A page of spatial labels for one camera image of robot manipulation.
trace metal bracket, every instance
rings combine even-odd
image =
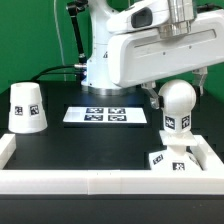
[[[192,72],[194,74],[193,85],[199,87],[200,96],[204,95],[204,83],[208,76],[207,67],[196,69]]]
[[[161,97],[153,89],[156,87],[155,81],[143,83],[141,87],[143,91],[149,96],[152,108],[159,109],[161,107]]]

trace black square marker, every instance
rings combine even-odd
[[[15,107],[15,115],[22,116],[23,115],[23,108],[19,107],[19,106],[16,106]]]
[[[127,117],[125,115],[108,115],[108,121],[127,121]]]
[[[91,108],[87,108],[86,109],[86,113],[87,114],[102,114],[103,113],[103,109],[104,108],[93,108],[93,107],[91,107]]]
[[[175,130],[175,120],[172,117],[165,116],[165,125],[166,127]]]
[[[34,116],[34,115],[37,115],[37,114],[39,114],[38,105],[30,106],[30,115]]]
[[[109,108],[108,113],[109,114],[126,114],[126,111],[124,108]]]
[[[84,121],[103,121],[103,115],[85,115]]]
[[[161,162],[162,160],[163,160],[163,155],[161,154],[153,160],[153,163],[154,163],[154,165],[156,165],[157,163]]]
[[[173,163],[173,170],[180,170],[180,171],[183,171],[185,170],[185,165],[184,163]]]

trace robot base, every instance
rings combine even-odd
[[[135,92],[135,89],[136,89],[135,87],[104,89],[104,88],[96,88],[92,86],[82,85],[82,91],[93,93],[96,95],[102,95],[102,96],[122,96],[127,93]]]

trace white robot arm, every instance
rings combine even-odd
[[[152,94],[155,80],[195,71],[195,82],[202,86],[207,66],[224,61],[224,10],[201,13],[196,18],[190,0],[180,1],[176,6],[173,2],[168,1],[169,13],[162,10],[163,19],[157,20],[157,14],[151,14],[152,20],[161,21],[157,25],[135,28],[132,20],[138,21],[135,15],[142,10],[139,5],[148,10],[151,4],[152,11],[156,11],[155,5],[158,9],[165,6],[163,0],[157,4],[152,0],[138,2],[107,22],[108,30],[114,34],[108,43],[108,67],[113,83],[121,87],[142,84]],[[142,24],[147,21],[148,16],[140,17]]]

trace white block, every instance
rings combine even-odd
[[[5,134],[0,139],[0,169],[3,169],[16,149],[15,134]]]

